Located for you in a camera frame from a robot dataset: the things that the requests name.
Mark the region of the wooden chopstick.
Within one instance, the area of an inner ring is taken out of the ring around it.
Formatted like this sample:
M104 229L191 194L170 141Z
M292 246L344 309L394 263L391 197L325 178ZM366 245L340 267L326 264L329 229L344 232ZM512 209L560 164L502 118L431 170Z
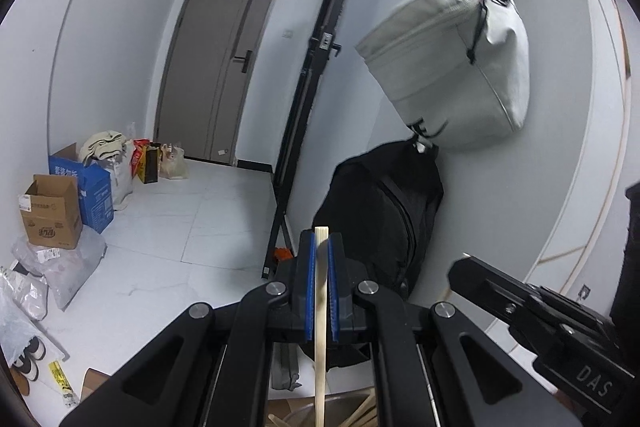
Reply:
M341 423L341 427L349 427L354 425L356 421L359 421L360 418L362 418L372 409L372 407L374 406L374 401L375 395L373 393L370 393L370 395L368 395L367 398L360 403L360 406L357 407L356 410L354 410L349 415L349 417Z
M314 425L326 425L326 329L328 328L329 228L314 229Z

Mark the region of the black backpack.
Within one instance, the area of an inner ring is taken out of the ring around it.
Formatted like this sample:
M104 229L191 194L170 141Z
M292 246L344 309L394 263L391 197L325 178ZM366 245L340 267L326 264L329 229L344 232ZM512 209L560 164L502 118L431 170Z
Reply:
M418 150L410 139L344 160L310 222L341 235L352 285L393 291L406 317L444 198L437 156L436 146Z

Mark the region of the white plastic bag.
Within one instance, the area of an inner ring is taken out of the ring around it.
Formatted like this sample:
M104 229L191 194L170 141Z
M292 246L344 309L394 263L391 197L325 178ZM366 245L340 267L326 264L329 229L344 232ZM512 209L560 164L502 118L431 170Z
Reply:
M91 277L106 253L104 237L85 225L73 249L36 246L22 236L11 253L35 277L43 277L56 306L64 311Z

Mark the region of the white sneakers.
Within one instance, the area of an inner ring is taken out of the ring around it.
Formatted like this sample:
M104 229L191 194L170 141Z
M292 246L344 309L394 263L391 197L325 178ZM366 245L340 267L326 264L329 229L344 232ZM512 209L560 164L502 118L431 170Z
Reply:
M39 376L37 363L46 355L44 343L37 336L32 337L24 351L18 356L12 367L21 373L28 381L36 381Z

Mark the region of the beige plastic bag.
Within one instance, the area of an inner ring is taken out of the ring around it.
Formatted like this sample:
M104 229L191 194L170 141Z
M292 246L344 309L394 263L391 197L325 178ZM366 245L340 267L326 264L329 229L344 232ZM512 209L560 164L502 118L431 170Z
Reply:
M168 180L189 178L184 150L179 145L162 144L160 146L160 177Z

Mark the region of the black yellow bag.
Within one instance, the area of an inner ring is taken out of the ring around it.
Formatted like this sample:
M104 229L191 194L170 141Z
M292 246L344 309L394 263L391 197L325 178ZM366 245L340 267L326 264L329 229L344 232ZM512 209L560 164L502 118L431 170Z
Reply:
M156 183L160 176L160 148L156 143L144 144L138 162L137 176L143 184Z

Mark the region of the blue cardboard box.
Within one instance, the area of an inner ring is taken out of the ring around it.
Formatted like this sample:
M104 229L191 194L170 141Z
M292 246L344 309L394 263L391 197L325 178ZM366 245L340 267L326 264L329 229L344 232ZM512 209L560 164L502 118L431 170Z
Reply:
M70 144L49 156L49 173L77 179L82 223L102 233L114 218L108 171L96 164L86 166L77 159L76 144Z

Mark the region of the red snack bag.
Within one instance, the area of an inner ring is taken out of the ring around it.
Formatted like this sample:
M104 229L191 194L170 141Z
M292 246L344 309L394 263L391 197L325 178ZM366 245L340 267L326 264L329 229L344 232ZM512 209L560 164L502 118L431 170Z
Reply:
M151 141L148 139L134 139L134 141L132 141L132 146L134 147L134 149L132 150L130 159L131 176L137 176L140 161L142 161L144 156L145 147L147 147L150 143Z

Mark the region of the brown cardboard box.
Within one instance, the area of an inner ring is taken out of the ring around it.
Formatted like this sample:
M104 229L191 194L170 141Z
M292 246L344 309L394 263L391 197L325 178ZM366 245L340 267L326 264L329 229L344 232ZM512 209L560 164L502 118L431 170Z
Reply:
M77 246L82 221L74 176L35 174L32 184L18 198L18 207L32 245L63 249Z

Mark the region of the beige cloth bag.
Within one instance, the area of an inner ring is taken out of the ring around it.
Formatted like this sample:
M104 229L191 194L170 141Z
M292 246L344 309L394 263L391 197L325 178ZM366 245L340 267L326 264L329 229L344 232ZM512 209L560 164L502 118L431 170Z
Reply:
M84 165L90 165L94 160L102 161L119 158L124 153L127 143L126 136L118 131L101 131L82 144L78 153L78 160Z

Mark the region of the grey hanging bag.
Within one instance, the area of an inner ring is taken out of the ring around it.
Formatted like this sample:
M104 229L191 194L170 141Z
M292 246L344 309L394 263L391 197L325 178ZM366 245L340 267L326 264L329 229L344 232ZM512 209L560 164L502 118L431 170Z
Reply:
M529 47L513 0L404 0L357 51L423 143L469 150L524 127Z

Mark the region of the grey door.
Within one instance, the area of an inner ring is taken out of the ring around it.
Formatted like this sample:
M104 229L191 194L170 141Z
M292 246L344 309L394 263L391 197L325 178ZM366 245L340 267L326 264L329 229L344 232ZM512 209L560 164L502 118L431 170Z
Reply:
M273 0L184 0L167 53L154 139L235 161L250 77Z

